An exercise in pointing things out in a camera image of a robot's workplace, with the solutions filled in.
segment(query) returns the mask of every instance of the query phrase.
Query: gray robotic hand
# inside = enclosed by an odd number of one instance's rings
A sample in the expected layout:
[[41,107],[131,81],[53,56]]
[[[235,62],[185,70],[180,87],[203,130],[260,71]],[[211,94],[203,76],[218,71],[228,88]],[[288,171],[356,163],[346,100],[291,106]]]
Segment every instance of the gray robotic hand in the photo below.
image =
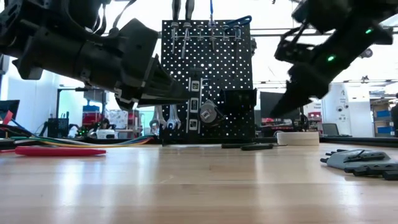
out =
[[321,159],[330,167],[342,169],[355,176],[382,175],[386,180],[398,180],[398,161],[385,152],[365,149],[343,150],[326,153]]

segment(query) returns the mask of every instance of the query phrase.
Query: green led light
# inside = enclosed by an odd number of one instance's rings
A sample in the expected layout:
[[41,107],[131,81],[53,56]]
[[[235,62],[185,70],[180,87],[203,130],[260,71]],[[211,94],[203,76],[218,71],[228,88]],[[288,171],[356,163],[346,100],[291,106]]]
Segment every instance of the green led light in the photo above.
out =
[[329,56],[329,57],[328,57],[328,62],[331,62],[331,61],[334,60],[335,58],[336,58],[336,56],[334,56],[334,55]]

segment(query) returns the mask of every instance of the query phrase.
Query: red tool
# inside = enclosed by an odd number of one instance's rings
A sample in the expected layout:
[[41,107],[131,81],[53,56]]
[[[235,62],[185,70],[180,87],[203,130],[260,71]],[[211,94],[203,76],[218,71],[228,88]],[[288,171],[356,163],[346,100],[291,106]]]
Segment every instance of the red tool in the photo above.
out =
[[12,116],[14,114],[11,111],[8,111],[6,116],[2,119],[3,124],[8,124],[12,120]]
[[23,156],[97,156],[105,154],[106,150],[72,147],[17,146],[15,153]]

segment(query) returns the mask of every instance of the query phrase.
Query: hanging tool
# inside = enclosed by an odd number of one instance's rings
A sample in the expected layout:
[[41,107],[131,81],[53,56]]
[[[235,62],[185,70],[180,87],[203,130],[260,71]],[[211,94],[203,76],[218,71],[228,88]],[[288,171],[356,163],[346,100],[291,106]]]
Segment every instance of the hanging tool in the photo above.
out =
[[250,24],[251,21],[252,21],[251,16],[245,16],[245,17],[242,17],[239,19],[235,19],[233,21],[226,22],[225,25],[229,26],[229,29],[232,29],[235,26],[242,27],[242,26],[248,25],[248,24]]
[[235,30],[235,73],[232,74],[232,78],[235,78],[235,75],[238,75],[238,42],[242,39],[242,31],[239,25],[234,26]]
[[205,26],[204,25],[197,25],[197,29],[199,29],[199,37],[198,37],[198,41],[203,41],[205,38],[201,35],[201,32],[204,30]]
[[172,22],[172,53],[174,54],[175,48],[175,41],[178,39],[178,18],[180,17],[180,10],[181,10],[181,0],[173,0],[172,3],[172,10],[173,10],[173,22]]
[[166,124],[167,123],[163,118],[162,106],[161,105],[155,106],[154,117],[152,118],[152,121],[149,121],[149,127],[151,129],[151,132],[154,134],[157,133],[160,126],[163,126],[163,129],[165,129]]
[[177,124],[176,120],[175,120],[175,113],[174,113],[174,106],[170,105],[170,112],[169,112],[169,119],[167,120],[167,128],[168,129],[175,129],[175,126]]
[[183,28],[185,29],[185,37],[184,37],[184,44],[182,45],[182,52],[181,52],[181,58],[185,58],[185,48],[187,45],[187,41],[189,41],[191,38],[189,37],[189,30],[192,28],[191,25],[191,19],[192,19],[192,13],[195,8],[195,0],[187,0],[185,3],[185,22],[183,25]]
[[223,32],[223,38],[222,38],[223,41],[229,41],[229,37],[227,37],[227,36],[225,35],[227,29],[229,29],[229,25],[223,25],[223,30],[224,30],[224,32]]
[[215,46],[216,37],[214,36],[214,30],[216,29],[216,23],[213,20],[213,13],[214,13],[213,0],[210,0],[210,20],[209,20],[208,27],[211,32],[211,36],[210,36],[211,49],[213,50],[213,52],[216,52],[216,46]]
[[204,104],[199,107],[198,113],[201,123],[210,127],[219,126],[226,118],[226,115],[224,115],[211,100],[206,100]]
[[177,105],[173,105],[173,112],[174,112],[175,123],[177,124],[177,129],[180,129],[181,121],[180,121],[180,118],[178,118]]

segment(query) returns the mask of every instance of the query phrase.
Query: black robotic arm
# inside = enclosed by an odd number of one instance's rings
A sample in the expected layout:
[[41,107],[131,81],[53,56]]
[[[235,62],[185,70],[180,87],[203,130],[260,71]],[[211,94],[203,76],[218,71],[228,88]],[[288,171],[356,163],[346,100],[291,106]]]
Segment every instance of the black robotic arm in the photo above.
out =
[[13,64],[25,80],[38,80],[48,70],[115,92],[122,109],[187,101],[186,89],[165,72],[158,55],[152,57],[157,31],[137,19],[106,37],[91,31],[98,27],[101,5],[109,2],[6,1],[0,53],[17,58]]
[[[333,79],[370,45],[392,44],[392,30],[380,22],[397,14],[396,0],[306,0],[292,17],[302,23],[282,36],[275,52],[277,60],[292,63],[286,92],[272,115],[278,117],[310,103],[310,97],[323,98]],[[320,45],[297,43],[312,25],[321,34],[334,33]],[[293,40],[286,40],[289,35]]]

